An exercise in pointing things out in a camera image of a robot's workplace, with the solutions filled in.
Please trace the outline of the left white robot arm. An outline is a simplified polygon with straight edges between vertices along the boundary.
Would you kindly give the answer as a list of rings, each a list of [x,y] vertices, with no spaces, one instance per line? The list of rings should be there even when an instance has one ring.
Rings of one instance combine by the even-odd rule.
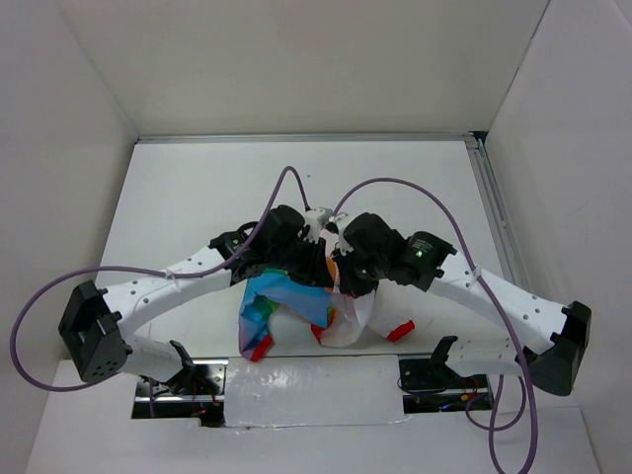
[[[266,270],[282,271],[307,286],[332,285],[321,236],[331,215],[324,207],[299,212],[280,205],[263,222],[220,234],[161,276],[105,288],[91,280],[77,285],[58,332],[80,379],[96,384],[125,372],[174,394],[192,389],[202,371],[183,345],[141,337],[137,330],[180,305]]]

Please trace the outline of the colourful rainbow kids jacket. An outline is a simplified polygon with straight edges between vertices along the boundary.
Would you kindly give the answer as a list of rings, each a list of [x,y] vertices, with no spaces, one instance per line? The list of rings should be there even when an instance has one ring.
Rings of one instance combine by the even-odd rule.
[[[363,296],[341,293],[342,277],[332,259],[327,268],[333,278],[329,287],[294,282],[283,271],[269,270],[247,281],[239,311],[239,352],[248,361],[263,359],[274,346],[270,319],[286,309],[310,326],[321,346],[341,349],[356,343],[364,330],[390,343],[411,334],[416,325],[409,316],[378,307],[378,292]]]

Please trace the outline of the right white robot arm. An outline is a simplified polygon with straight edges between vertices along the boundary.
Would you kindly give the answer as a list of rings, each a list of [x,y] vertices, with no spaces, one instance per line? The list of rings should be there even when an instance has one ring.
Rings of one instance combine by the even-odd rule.
[[[584,303],[537,296],[469,263],[432,233],[404,237],[374,213],[341,213],[328,228],[338,236],[333,259],[342,293],[360,297],[390,280],[451,300],[508,331],[499,345],[442,338],[432,354],[435,383],[451,387],[484,372],[528,374],[546,393],[572,393],[590,340],[592,311]]]

